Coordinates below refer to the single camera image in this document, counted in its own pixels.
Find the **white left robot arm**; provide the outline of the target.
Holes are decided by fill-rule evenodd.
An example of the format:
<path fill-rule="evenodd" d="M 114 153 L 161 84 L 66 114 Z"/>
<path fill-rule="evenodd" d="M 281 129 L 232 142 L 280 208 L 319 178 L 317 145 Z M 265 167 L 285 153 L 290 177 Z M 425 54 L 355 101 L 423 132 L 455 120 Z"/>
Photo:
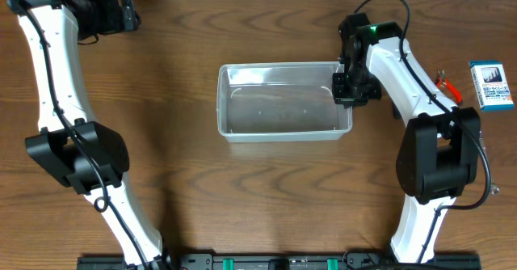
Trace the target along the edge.
<path fill-rule="evenodd" d="M 38 132 L 25 141 L 34 162 L 83 196 L 123 252 L 122 269 L 172 269 L 174 261 L 132 190 L 122 136 L 98 122 L 78 49 L 100 36 L 134 32 L 133 0 L 6 0 L 32 55 L 39 95 Z"/>

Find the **small black-handled hammer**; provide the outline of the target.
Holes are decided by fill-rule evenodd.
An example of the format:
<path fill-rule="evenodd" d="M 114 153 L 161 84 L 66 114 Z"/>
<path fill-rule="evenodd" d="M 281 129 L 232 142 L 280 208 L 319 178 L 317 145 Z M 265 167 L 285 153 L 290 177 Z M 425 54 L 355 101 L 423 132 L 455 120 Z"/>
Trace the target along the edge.
<path fill-rule="evenodd" d="M 398 110 L 397 105 L 394 102 L 392 102 L 392 109 L 393 109 L 393 117 L 396 120 L 400 120 L 401 119 L 401 113 Z"/>

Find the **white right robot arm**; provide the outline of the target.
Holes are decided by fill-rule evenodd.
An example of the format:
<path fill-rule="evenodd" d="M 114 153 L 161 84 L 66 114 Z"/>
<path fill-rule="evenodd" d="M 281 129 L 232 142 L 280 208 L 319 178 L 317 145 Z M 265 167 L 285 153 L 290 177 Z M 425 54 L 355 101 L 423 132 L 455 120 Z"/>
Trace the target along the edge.
<path fill-rule="evenodd" d="M 354 13 L 338 32 L 343 71 L 332 76 L 335 103 L 356 108 L 387 93 L 406 127 L 396 159 L 405 201 L 390 248 L 398 263 L 424 264 L 434 258 L 446 212 L 476 179 L 480 117 L 431 81 L 396 22 Z"/>

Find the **clear plastic container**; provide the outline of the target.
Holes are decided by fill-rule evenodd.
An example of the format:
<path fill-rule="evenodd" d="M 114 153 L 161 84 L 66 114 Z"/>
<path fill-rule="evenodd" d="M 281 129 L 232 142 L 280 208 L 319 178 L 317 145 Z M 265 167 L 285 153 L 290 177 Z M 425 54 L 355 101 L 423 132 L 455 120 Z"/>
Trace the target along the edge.
<path fill-rule="evenodd" d="M 219 70 L 217 129 L 226 141 L 334 141 L 351 131 L 350 108 L 334 103 L 336 61 L 225 64 Z"/>

